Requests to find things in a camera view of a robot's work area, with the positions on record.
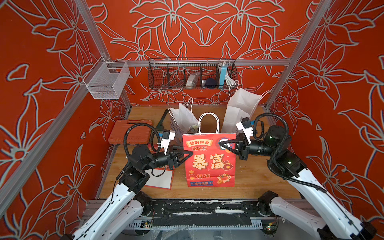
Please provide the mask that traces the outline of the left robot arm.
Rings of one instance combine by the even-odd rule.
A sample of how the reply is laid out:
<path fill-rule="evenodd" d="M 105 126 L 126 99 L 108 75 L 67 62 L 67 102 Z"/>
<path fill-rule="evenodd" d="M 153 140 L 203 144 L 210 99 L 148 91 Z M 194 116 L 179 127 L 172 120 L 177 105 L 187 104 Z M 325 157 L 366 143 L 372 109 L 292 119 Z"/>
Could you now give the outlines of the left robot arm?
<path fill-rule="evenodd" d="M 157 149 L 137 145 L 130 152 L 127 145 L 129 133 L 138 127 L 152 130 L 160 146 Z M 148 170 L 163 167 L 173 170 L 193 155 L 182 146 L 171 145 L 173 131 L 158 131 L 147 123 L 132 125 L 125 133 L 123 146 L 127 164 L 118 174 L 115 187 L 99 209 L 73 234 L 64 234 L 63 240 L 113 240 L 142 213 L 152 211 L 152 198 L 142 192 L 150 179 Z"/>

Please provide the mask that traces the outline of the red paper bag blue panel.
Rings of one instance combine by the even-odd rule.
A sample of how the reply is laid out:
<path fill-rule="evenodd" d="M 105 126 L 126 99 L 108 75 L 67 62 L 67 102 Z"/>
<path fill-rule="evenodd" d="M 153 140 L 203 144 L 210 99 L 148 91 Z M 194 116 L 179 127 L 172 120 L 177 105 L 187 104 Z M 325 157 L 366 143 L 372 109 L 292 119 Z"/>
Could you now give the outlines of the red paper bag blue panel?
<path fill-rule="evenodd" d="M 202 133 L 201 123 L 205 116 L 216 119 L 217 126 L 213 133 Z M 187 183 L 189 187 L 234 187 L 236 173 L 236 155 L 220 148 L 221 138 L 236 135 L 220 133 L 220 120 L 214 113 L 204 113 L 198 121 L 198 132 L 183 135 L 183 147 L 193 151 L 193 155 L 185 162 Z"/>

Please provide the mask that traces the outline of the red RICH paper bag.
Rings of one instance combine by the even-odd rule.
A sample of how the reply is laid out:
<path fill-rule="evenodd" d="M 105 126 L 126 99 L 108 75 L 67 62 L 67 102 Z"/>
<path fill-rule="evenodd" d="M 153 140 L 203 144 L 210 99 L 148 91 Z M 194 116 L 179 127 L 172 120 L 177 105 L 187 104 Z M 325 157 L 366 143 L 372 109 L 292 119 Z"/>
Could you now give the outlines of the red RICH paper bag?
<path fill-rule="evenodd" d="M 146 167 L 145 172 L 150 176 L 145 186 L 150 188 L 159 188 L 170 190 L 172 188 L 172 182 L 174 177 L 174 170 L 170 170 L 169 166 L 156 168 L 155 161 L 152 163 L 152 167 Z"/>

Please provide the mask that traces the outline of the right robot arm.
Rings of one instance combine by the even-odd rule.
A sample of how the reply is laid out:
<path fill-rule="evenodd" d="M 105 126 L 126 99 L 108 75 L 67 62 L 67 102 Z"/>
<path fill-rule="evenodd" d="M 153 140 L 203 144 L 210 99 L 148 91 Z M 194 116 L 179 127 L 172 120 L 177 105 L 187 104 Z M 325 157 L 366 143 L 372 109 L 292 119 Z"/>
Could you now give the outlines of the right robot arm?
<path fill-rule="evenodd" d="M 266 156 L 268 169 L 288 181 L 307 200 L 318 217 L 291 205 L 278 194 L 267 191 L 258 199 L 259 214 L 286 219 L 317 240 L 372 240 L 377 229 L 362 222 L 344 208 L 315 178 L 307 165 L 288 150 L 289 125 L 279 115 L 264 113 L 251 122 L 243 118 L 236 124 L 235 139 L 220 146 L 246 161 L 250 155 Z"/>

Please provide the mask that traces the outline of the dark blue round object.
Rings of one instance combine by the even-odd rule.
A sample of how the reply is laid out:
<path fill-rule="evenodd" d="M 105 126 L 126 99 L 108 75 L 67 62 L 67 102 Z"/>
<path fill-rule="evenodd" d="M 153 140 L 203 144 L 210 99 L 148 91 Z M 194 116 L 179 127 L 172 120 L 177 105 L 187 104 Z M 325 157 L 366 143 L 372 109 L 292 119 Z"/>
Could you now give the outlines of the dark blue round object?
<path fill-rule="evenodd" d="M 217 81 L 213 78 L 208 78 L 205 80 L 204 87 L 207 89 L 215 89 L 217 87 Z"/>

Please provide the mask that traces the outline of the floral patterned paper bag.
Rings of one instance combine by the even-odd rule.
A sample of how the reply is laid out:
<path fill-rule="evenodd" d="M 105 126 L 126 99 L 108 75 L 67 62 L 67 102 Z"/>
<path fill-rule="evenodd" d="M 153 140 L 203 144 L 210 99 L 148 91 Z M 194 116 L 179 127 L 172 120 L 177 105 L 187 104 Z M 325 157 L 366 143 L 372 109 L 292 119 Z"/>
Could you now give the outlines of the floral patterned paper bag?
<path fill-rule="evenodd" d="M 177 145 L 182 146 L 183 135 L 195 134 L 198 130 L 198 119 L 192 111 L 194 103 L 193 98 L 189 98 L 187 104 L 184 106 L 179 103 L 179 108 L 169 108 L 171 117 L 171 130 L 175 132 L 175 139 Z"/>

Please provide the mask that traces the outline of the white paper bag back right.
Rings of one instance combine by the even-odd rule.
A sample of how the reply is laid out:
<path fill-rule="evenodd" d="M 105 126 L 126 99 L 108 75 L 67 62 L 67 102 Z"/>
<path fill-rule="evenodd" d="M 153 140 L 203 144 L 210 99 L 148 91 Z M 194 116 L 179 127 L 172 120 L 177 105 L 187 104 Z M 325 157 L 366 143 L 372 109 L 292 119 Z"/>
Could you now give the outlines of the white paper bag back right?
<path fill-rule="evenodd" d="M 238 83 L 239 81 L 234 81 L 230 85 L 230 90 L 235 89 L 236 91 L 233 95 L 230 95 L 221 133 L 235 133 L 238 130 L 236 123 L 240 122 L 242 118 L 251 117 L 259 102 L 268 93 L 266 91 L 261 95 L 257 95 L 239 88 Z"/>

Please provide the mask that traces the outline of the dark green scraper tool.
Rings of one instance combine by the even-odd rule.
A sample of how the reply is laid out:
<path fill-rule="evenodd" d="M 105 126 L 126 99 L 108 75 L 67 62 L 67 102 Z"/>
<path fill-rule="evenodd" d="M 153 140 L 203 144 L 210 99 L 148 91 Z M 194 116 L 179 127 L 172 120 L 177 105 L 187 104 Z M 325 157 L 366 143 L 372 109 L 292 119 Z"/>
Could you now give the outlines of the dark green scraper tool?
<path fill-rule="evenodd" d="M 164 130 L 164 120 L 165 120 L 166 116 L 168 115 L 168 113 L 169 113 L 169 110 L 165 109 L 162 117 L 160 118 L 160 120 L 159 120 L 159 122 L 158 122 L 158 124 L 156 126 L 156 130 L 158 132 L 162 132 Z"/>

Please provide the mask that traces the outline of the silver pouch in basket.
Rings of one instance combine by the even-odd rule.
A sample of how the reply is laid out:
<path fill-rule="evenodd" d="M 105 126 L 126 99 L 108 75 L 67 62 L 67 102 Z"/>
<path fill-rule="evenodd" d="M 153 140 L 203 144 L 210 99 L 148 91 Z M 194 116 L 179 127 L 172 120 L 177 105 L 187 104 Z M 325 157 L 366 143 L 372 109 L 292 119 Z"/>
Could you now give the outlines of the silver pouch in basket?
<path fill-rule="evenodd" d="M 200 78 L 200 73 L 198 72 L 190 74 L 186 82 L 186 89 L 187 90 L 194 89 L 197 86 L 197 83 L 199 82 L 199 78 Z"/>

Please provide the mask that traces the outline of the light blue box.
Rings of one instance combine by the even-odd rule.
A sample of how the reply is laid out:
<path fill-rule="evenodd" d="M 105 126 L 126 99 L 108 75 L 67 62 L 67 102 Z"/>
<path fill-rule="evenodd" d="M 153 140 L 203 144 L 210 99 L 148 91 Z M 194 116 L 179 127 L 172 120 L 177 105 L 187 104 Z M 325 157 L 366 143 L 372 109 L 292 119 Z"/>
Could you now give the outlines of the light blue box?
<path fill-rule="evenodd" d="M 219 89 L 222 89 L 224 87 L 225 81 L 226 81 L 226 75 L 227 75 L 227 65 L 225 63 L 219 63 Z"/>

